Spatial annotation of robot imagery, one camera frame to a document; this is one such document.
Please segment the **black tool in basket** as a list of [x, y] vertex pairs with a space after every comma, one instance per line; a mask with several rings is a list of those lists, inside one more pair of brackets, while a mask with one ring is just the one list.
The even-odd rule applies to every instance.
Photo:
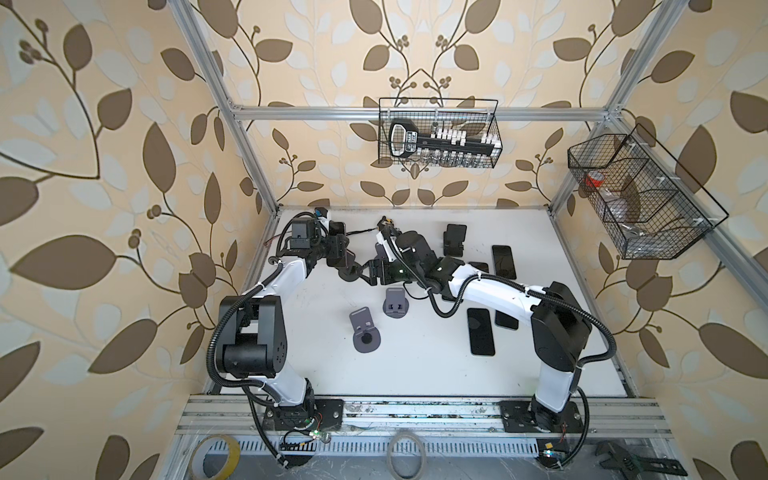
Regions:
[[502, 142], [496, 134], [483, 132], [470, 135], [465, 130], [433, 127], [422, 133], [416, 124], [407, 119], [396, 119], [384, 137], [390, 154], [397, 158], [431, 157], [484, 157], [492, 158], [502, 151]]

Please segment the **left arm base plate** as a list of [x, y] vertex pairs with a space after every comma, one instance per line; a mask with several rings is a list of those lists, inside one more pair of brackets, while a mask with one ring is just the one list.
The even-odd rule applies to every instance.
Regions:
[[297, 406], [268, 407], [262, 426], [266, 430], [337, 431], [343, 422], [342, 399], [306, 399]]

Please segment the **yellow tape roll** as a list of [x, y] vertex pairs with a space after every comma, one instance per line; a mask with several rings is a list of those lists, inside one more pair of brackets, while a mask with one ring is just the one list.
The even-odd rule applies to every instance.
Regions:
[[229, 479], [241, 459], [238, 440], [230, 435], [210, 435], [194, 449], [187, 472], [194, 480]]

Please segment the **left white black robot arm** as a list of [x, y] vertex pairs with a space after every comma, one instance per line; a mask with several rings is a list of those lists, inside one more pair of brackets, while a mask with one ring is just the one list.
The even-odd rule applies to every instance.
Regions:
[[325, 207], [300, 212], [288, 221], [268, 259], [275, 269], [220, 304], [206, 351], [206, 370], [215, 385], [242, 390], [287, 424], [301, 425], [316, 417], [311, 382], [288, 364], [282, 301], [319, 261], [346, 267], [348, 244], [345, 224], [331, 220]]

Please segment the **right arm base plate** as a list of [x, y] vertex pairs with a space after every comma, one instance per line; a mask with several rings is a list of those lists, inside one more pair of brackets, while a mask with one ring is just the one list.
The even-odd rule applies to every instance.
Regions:
[[567, 402], [559, 413], [534, 400], [505, 400], [498, 407], [507, 433], [575, 434], [584, 430], [583, 416], [573, 401]]

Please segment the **black adjustable wrench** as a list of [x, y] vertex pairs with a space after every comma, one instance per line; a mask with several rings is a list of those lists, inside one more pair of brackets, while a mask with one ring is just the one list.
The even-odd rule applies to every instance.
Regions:
[[595, 449], [595, 455], [604, 456], [599, 463], [603, 469], [619, 471], [625, 479], [637, 479], [641, 474], [648, 472], [688, 476], [685, 467], [676, 459], [636, 455], [612, 441], [600, 442]]

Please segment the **black rear phone stand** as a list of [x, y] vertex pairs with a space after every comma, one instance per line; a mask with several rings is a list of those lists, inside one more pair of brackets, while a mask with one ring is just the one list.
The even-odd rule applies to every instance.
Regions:
[[467, 226], [464, 224], [448, 224], [443, 233], [443, 254], [460, 258], [464, 254]]

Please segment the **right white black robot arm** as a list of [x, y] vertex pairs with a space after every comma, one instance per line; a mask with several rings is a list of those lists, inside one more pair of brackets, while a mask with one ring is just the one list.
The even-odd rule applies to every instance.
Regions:
[[370, 285], [415, 283], [441, 318], [452, 317], [468, 301], [530, 327], [540, 369], [529, 411], [541, 429], [563, 422], [584, 367], [616, 354], [610, 330], [560, 282], [526, 286], [457, 258], [439, 257], [423, 235], [403, 232], [387, 217], [377, 223], [376, 250], [377, 258], [366, 263]]

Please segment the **black round stand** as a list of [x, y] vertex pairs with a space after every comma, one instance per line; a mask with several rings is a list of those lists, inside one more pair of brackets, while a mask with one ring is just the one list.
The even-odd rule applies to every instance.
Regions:
[[346, 268], [338, 268], [338, 276], [346, 282], [354, 282], [362, 275], [363, 267], [358, 263], [353, 263]]

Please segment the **red cap bottle in basket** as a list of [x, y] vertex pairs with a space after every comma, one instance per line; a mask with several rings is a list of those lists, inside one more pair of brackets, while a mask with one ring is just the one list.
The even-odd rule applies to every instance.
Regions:
[[584, 179], [584, 184], [587, 189], [599, 190], [605, 183], [605, 175], [601, 170], [589, 171]]

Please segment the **black yellow round connector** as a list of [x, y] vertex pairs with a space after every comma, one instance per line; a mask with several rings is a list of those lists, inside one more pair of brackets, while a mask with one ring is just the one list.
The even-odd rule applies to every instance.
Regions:
[[377, 228], [380, 233], [382, 233], [385, 236], [390, 236], [392, 229], [394, 227], [394, 224], [391, 219], [388, 219], [386, 216], [383, 216], [378, 222], [377, 222]]

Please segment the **black phone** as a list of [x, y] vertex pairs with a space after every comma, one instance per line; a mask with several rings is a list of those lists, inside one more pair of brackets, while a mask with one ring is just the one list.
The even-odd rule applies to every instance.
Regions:
[[479, 270], [481, 272], [484, 272], [484, 273], [489, 273], [490, 272], [489, 265], [486, 262], [475, 262], [475, 261], [472, 261], [472, 262], [470, 262], [470, 265], [473, 268], [475, 268], [475, 269], [477, 269], [477, 270]]
[[497, 326], [511, 330], [519, 329], [519, 320], [500, 311], [495, 312], [494, 322]]
[[494, 262], [494, 271], [497, 276], [510, 280], [517, 279], [516, 266], [510, 246], [493, 245], [492, 258]]
[[495, 355], [495, 343], [490, 311], [481, 308], [467, 310], [470, 351], [476, 356]]

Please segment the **grey round stand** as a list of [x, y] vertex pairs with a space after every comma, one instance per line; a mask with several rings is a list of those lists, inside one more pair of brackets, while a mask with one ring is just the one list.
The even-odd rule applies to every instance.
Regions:
[[409, 310], [409, 301], [405, 289], [402, 287], [387, 288], [382, 309], [383, 313], [390, 318], [403, 318]]

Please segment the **dark round stand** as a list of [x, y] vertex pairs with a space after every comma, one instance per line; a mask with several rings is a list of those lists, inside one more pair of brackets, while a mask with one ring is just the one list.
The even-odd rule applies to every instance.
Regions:
[[381, 345], [381, 334], [373, 322], [368, 307], [362, 307], [349, 315], [350, 323], [354, 330], [353, 345], [361, 354], [371, 353]]

